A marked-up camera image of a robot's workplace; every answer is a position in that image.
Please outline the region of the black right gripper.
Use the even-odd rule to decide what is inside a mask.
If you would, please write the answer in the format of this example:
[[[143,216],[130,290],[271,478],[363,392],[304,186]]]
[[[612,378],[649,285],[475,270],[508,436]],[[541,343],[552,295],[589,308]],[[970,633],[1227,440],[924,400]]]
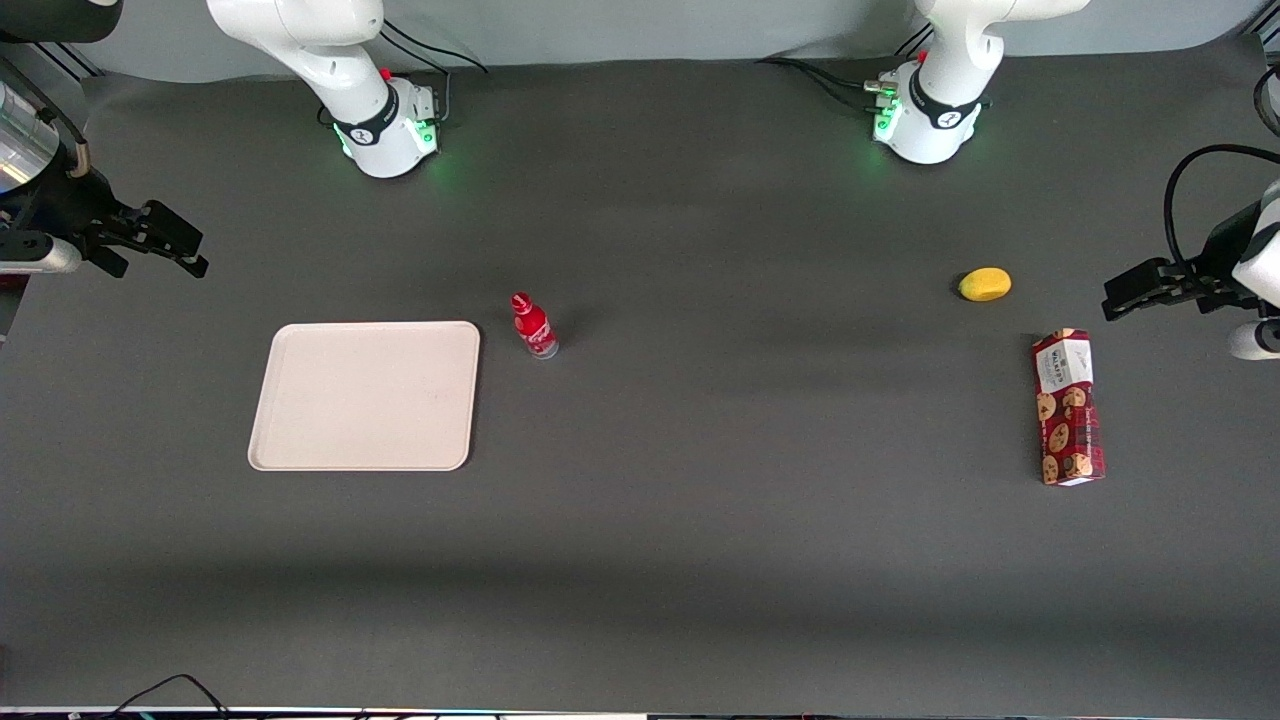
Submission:
[[[129,266],[123,249],[174,261],[193,278],[205,278],[209,260],[198,254],[204,233],[165,204],[141,209],[119,201],[97,170],[83,177],[67,172],[61,152],[18,187],[18,273],[69,274],[84,264],[120,278]]]

